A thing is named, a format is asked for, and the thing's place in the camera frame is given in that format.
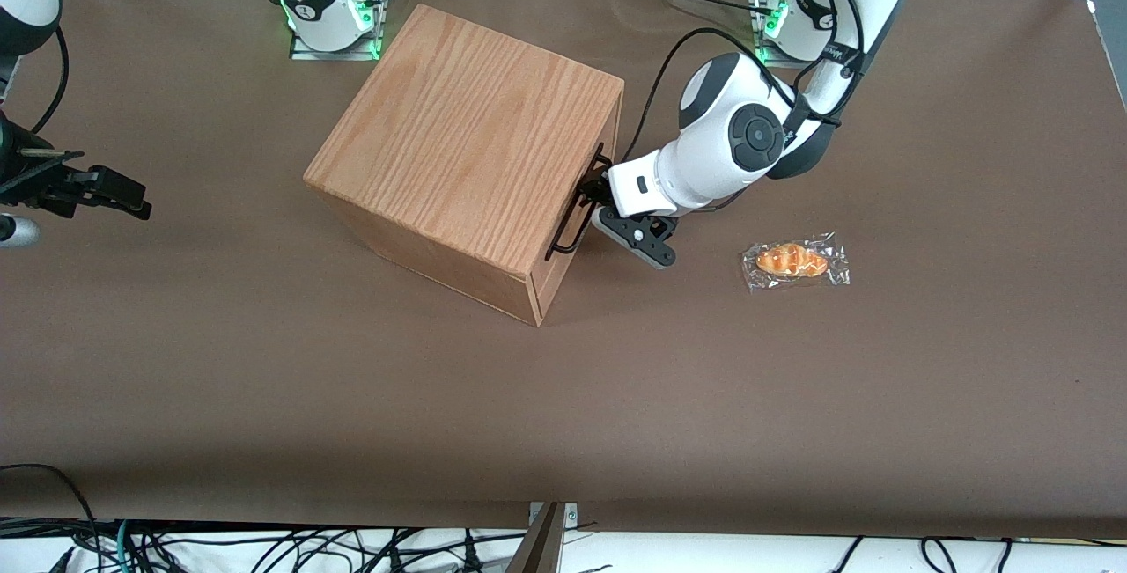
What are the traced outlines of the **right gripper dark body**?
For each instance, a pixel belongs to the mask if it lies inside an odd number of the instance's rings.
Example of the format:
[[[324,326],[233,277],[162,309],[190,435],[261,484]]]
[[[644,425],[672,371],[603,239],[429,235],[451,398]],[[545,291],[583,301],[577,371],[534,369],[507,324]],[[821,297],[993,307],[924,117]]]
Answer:
[[[57,151],[48,141],[1,115],[1,200],[5,208],[74,209],[85,200],[70,180],[68,161],[82,151]]]

